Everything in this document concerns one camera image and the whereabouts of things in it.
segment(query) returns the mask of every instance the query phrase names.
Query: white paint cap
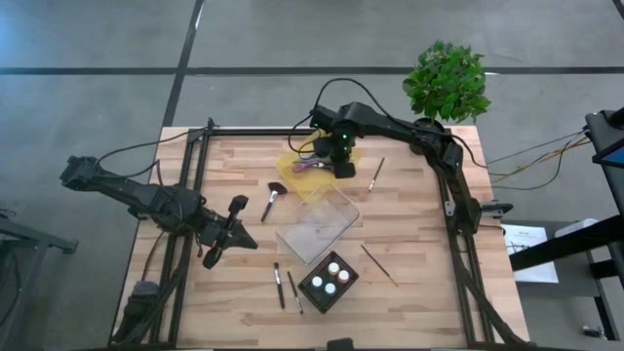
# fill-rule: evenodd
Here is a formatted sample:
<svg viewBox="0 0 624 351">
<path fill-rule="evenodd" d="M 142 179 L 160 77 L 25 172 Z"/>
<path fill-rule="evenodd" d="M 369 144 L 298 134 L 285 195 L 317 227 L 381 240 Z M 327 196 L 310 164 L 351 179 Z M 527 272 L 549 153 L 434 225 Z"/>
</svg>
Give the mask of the white paint cap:
<svg viewBox="0 0 624 351">
<path fill-rule="evenodd" d="M 320 288 L 323 285 L 323 279 L 321 277 L 312 278 L 312 286 L 314 288 Z"/>
<path fill-rule="evenodd" d="M 327 285 L 325 285 L 325 293 L 327 294 L 335 293 L 335 285 L 332 283 L 328 283 Z"/>
<path fill-rule="evenodd" d="M 346 283 L 348 281 L 349 281 L 349 272 L 345 270 L 341 270 L 340 273 L 338 273 L 338 282 Z"/>
<path fill-rule="evenodd" d="M 336 262 L 332 262 L 330 263 L 330 265 L 328 266 L 328 271 L 330 272 L 330 274 L 332 275 L 336 275 L 338 274 L 338 271 L 340 270 L 340 266 L 338 265 L 338 263 Z"/>
</svg>

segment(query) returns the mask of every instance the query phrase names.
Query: transparent plastic lid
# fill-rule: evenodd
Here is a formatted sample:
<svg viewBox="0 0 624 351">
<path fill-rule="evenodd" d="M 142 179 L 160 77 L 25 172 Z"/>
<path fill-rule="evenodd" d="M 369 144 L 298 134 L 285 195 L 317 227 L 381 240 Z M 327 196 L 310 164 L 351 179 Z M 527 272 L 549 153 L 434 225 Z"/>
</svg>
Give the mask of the transparent plastic lid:
<svg viewBox="0 0 624 351">
<path fill-rule="evenodd" d="M 305 198 L 293 213 L 291 224 L 281 224 L 280 242 L 303 263 L 314 262 L 358 219 L 360 212 L 331 185 L 323 185 Z"/>
</svg>

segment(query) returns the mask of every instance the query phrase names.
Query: green leaves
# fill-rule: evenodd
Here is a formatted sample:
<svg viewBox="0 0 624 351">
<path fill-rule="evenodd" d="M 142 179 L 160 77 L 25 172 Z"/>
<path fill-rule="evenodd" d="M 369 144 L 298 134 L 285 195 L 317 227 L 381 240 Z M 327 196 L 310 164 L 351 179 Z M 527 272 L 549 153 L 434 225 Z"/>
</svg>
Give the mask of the green leaves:
<svg viewBox="0 0 624 351">
<path fill-rule="evenodd" d="M 418 65 L 403 81 L 414 114 L 461 122 L 488 111 L 491 102 L 483 96 L 486 75 L 480 64 L 483 55 L 471 48 L 454 47 L 437 41 L 418 56 Z"/>
</svg>

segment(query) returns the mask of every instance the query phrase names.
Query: concrete floor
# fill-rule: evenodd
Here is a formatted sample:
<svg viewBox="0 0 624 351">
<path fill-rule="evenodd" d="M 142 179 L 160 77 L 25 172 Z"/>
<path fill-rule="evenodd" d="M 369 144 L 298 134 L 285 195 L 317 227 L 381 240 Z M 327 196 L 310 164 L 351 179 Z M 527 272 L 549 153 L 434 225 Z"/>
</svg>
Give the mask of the concrete floor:
<svg viewBox="0 0 624 351">
<path fill-rule="evenodd" d="M 194 4 L 6 0 L 0 2 L 0 67 L 176 67 Z M 624 20 L 609 0 L 207 0 L 197 24 L 192 67 L 410 66 L 436 39 L 472 45 L 486 54 L 486 66 L 624 62 Z M 488 160 L 578 131 L 588 112 L 622 106 L 624 75 L 573 73 L 487 78 L 493 103 L 477 126 Z M 209 116 L 220 125 L 292 125 L 329 78 L 188 76 L 173 125 L 201 126 Z M 401 75 L 357 78 L 395 116 L 413 118 Z M 19 338 L 27 347 L 105 344 L 137 222 L 112 200 L 62 188 L 58 177 L 70 155 L 98 156 L 157 138 L 173 81 L 173 72 L 0 76 L 0 208 L 18 212 L 15 221 L 80 241 L 74 256 L 47 258 Z M 337 107 L 352 100 L 369 102 L 356 87 L 339 83 L 322 103 Z M 492 170 L 513 170 L 546 150 L 497 163 Z M 148 165 L 153 154 L 153 147 L 120 154 L 105 167 L 129 173 Z M 513 219 L 614 215 L 592 154 L 589 145 L 570 151 L 559 177 L 543 191 L 496 189 L 495 196 L 516 206 L 508 214 Z M 504 185 L 532 186 L 554 170 L 554 163 L 540 165 Z M 621 288 L 605 284 L 615 296 L 611 303 L 618 316 L 624 315 Z M 590 299 L 521 298 L 531 339 L 540 345 L 622 347 L 578 334 L 581 325 L 598 323 Z"/>
</svg>

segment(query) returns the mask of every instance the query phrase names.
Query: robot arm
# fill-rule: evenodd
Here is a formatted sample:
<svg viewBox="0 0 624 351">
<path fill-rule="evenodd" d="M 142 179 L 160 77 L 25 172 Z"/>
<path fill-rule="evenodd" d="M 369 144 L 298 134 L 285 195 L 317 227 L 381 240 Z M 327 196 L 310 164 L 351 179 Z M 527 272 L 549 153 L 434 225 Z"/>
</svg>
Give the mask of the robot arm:
<svg viewBox="0 0 624 351">
<path fill-rule="evenodd" d="M 139 218 L 149 215 L 159 227 L 172 235 L 199 234 L 201 244 L 212 247 L 204 265 L 212 268 L 223 250 L 230 247 L 257 249 L 247 232 L 239 211 L 247 198 L 232 200 L 228 218 L 204 208 L 206 198 L 199 192 L 179 185 L 140 184 L 102 168 L 95 157 L 71 156 L 60 176 L 62 185 L 77 191 L 95 191 L 129 206 L 128 212 Z"/>
<path fill-rule="evenodd" d="M 331 158 L 336 177 L 355 175 L 349 159 L 356 137 L 384 136 L 409 143 L 447 183 L 455 203 L 456 229 L 465 234 L 477 232 L 482 210 L 479 202 L 470 196 L 466 184 L 462 171 L 463 149 L 442 126 L 391 119 L 359 102 L 344 105 L 337 112 L 317 105 L 310 114 L 310 126 L 328 134 L 314 141 L 314 151 L 319 157 Z"/>
</svg>

